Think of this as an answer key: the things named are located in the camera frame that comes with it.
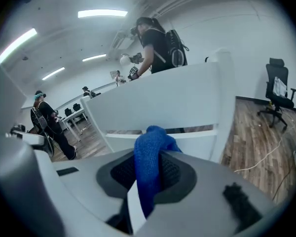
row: black office chair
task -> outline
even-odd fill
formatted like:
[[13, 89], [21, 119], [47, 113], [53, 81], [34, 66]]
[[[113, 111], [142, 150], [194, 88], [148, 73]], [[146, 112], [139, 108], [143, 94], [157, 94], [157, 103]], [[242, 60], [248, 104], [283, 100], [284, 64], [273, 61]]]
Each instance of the black office chair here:
[[77, 103], [74, 104], [73, 109], [74, 109], [75, 112], [78, 111], [78, 110], [80, 110], [81, 109], [80, 104], [77, 104]]
[[283, 120], [282, 113], [280, 113], [279, 111], [283, 112], [281, 110], [281, 107], [289, 109], [292, 109], [294, 107], [293, 98], [296, 89], [291, 88], [291, 90], [293, 91], [291, 99], [287, 98], [287, 93], [285, 97], [280, 97], [273, 93], [275, 77], [278, 77], [287, 86], [288, 69], [284, 67], [284, 61], [282, 59], [270, 58], [270, 64], [266, 65], [266, 70], [269, 81], [266, 82], [267, 86], [265, 97], [271, 100], [271, 102], [275, 106], [275, 109], [273, 110], [271, 108], [266, 107], [265, 110], [259, 111], [258, 115], [260, 115], [261, 113], [269, 113], [273, 115], [273, 121], [272, 124], [269, 125], [269, 127], [274, 126], [275, 117], [278, 117], [278, 119], [285, 124], [283, 130], [286, 130], [287, 123]]
[[71, 115], [71, 114], [72, 114], [71, 109], [66, 108], [66, 109], [65, 109], [65, 114], [66, 114], [66, 116]]

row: black backpack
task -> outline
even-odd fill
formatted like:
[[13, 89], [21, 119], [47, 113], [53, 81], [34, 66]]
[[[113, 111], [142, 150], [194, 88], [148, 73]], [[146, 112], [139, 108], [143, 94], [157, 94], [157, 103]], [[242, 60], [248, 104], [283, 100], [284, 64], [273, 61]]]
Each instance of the black backpack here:
[[34, 127], [38, 128], [38, 133], [40, 134], [42, 131], [45, 130], [45, 128], [48, 126], [47, 121], [40, 112], [39, 109], [35, 109], [34, 107], [31, 108], [31, 120], [34, 125]]
[[176, 30], [169, 30], [165, 34], [167, 47], [168, 47], [168, 57], [162, 57], [156, 51], [154, 51], [155, 55], [162, 60], [163, 63], [168, 62], [174, 67], [180, 67], [187, 65], [187, 60], [185, 56], [185, 50], [189, 51], [189, 49], [182, 43], [178, 33]]
[[97, 94], [95, 94], [93, 91], [90, 91], [90, 96], [91, 96], [91, 98], [94, 98], [97, 96]]

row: ceiling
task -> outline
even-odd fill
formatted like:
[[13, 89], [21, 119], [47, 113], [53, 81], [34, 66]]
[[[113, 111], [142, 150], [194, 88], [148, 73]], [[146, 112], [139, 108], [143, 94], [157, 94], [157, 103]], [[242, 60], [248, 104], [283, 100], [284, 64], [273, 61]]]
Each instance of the ceiling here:
[[[115, 59], [122, 50], [112, 50], [120, 31], [129, 30], [137, 17], [160, 16], [189, 0], [31, 0], [20, 2], [4, 25], [0, 35], [0, 54], [16, 38], [31, 28], [37, 35], [15, 50], [1, 65], [25, 93], [45, 81], [52, 71], [65, 67], [68, 73], [80, 73], [82, 59], [108, 54]], [[89, 9], [118, 9], [129, 13], [123, 17], [78, 18]], [[88, 66], [96, 66], [94, 60]]]

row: desk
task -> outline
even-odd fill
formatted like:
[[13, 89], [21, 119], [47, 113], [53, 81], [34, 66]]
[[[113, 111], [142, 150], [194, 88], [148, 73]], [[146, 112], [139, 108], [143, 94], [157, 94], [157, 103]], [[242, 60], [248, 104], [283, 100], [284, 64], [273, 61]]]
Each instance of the desk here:
[[71, 128], [71, 126], [68, 124], [68, 121], [71, 120], [71, 122], [74, 124], [75, 128], [77, 129], [79, 135], [82, 134], [81, 130], [79, 129], [79, 127], [77, 126], [77, 124], [74, 121], [74, 118], [76, 118], [77, 116], [83, 115], [85, 120], [88, 121], [87, 117], [84, 114], [84, 109], [80, 109], [72, 114], [70, 114], [68, 117], [64, 118], [62, 120], [62, 122], [65, 124], [65, 126], [70, 130], [70, 132], [73, 134], [73, 136], [77, 139], [77, 141], [80, 141], [80, 138], [77, 136], [77, 134], [74, 132], [74, 130]]
[[60, 120], [59, 120], [59, 124], [60, 124], [60, 127], [61, 129], [64, 131], [65, 129], [69, 130], [68, 127], [65, 125], [65, 123], [63, 122], [63, 120], [65, 119], [66, 117], [62, 117]]

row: hand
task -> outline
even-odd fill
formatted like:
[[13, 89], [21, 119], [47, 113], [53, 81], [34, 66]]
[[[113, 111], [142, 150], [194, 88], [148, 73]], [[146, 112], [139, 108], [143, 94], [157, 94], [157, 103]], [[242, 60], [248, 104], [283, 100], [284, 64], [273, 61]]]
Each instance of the hand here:
[[138, 78], [139, 78], [139, 75], [137, 74], [137, 72], [131, 76], [131, 80], [136, 80]]

